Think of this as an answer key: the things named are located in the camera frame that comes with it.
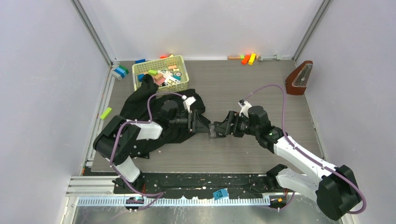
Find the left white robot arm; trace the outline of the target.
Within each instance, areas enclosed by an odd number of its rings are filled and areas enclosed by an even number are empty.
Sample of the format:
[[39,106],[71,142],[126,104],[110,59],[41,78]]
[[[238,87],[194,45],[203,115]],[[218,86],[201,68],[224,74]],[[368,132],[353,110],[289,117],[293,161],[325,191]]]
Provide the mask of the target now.
[[154,121],[133,121],[114,116],[93,143],[93,149],[108,160],[126,179],[125,187],[132,193],[142,190],[141,171],[133,156],[141,156],[170,142],[183,142],[196,133],[210,133],[210,121],[193,110],[195,98],[190,97],[179,106],[166,100]]

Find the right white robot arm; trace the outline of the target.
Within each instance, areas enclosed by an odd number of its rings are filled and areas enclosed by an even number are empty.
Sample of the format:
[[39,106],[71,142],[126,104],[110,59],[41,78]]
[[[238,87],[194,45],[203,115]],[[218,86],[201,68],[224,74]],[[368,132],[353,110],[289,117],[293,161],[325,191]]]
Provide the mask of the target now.
[[330,219],[339,220],[365,199],[357,186],[353,171],[346,165],[337,167],[318,158],[294,141],[281,128],[271,124],[262,106],[245,111],[229,111],[222,122],[214,122],[213,130],[219,137],[232,135],[254,136],[259,145],[276,154],[302,171],[278,164],[266,172],[267,187],[271,191],[281,188],[295,191],[317,203]]

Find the black button shirt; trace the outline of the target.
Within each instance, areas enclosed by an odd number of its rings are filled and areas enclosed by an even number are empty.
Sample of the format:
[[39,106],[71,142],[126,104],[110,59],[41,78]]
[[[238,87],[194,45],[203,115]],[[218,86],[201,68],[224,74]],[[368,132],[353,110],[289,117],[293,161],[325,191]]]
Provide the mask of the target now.
[[178,127],[166,127],[159,122],[159,110],[166,100],[177,102],[181,110],[185,109],[182,96],[194,96],[196,102],[191,105],[191,111],[197,111],[200,117],[206,111],[205,104],[195,89],[179,92],[157,92],[158,86],[154,84],[149,75],[143,77],[143,84],[134,91],[125,101],[120,116],[131,121],[130,127],[139,127],[139,138],[136,140],[136,149],[131,150],[133,157],[143,157],[151,151],[159,149],[166,144],[181,144],[197,133]]

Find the black square box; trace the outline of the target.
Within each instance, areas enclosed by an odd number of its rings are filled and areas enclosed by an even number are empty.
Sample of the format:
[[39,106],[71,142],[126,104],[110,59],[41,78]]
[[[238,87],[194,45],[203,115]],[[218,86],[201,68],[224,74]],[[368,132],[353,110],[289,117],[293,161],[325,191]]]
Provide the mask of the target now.
[[210,139],[218,139],[218,138],[225,138],[226,135],[217,131],[217,128],[220,127],[221,122],[213,122],[209,125],[209,137]]

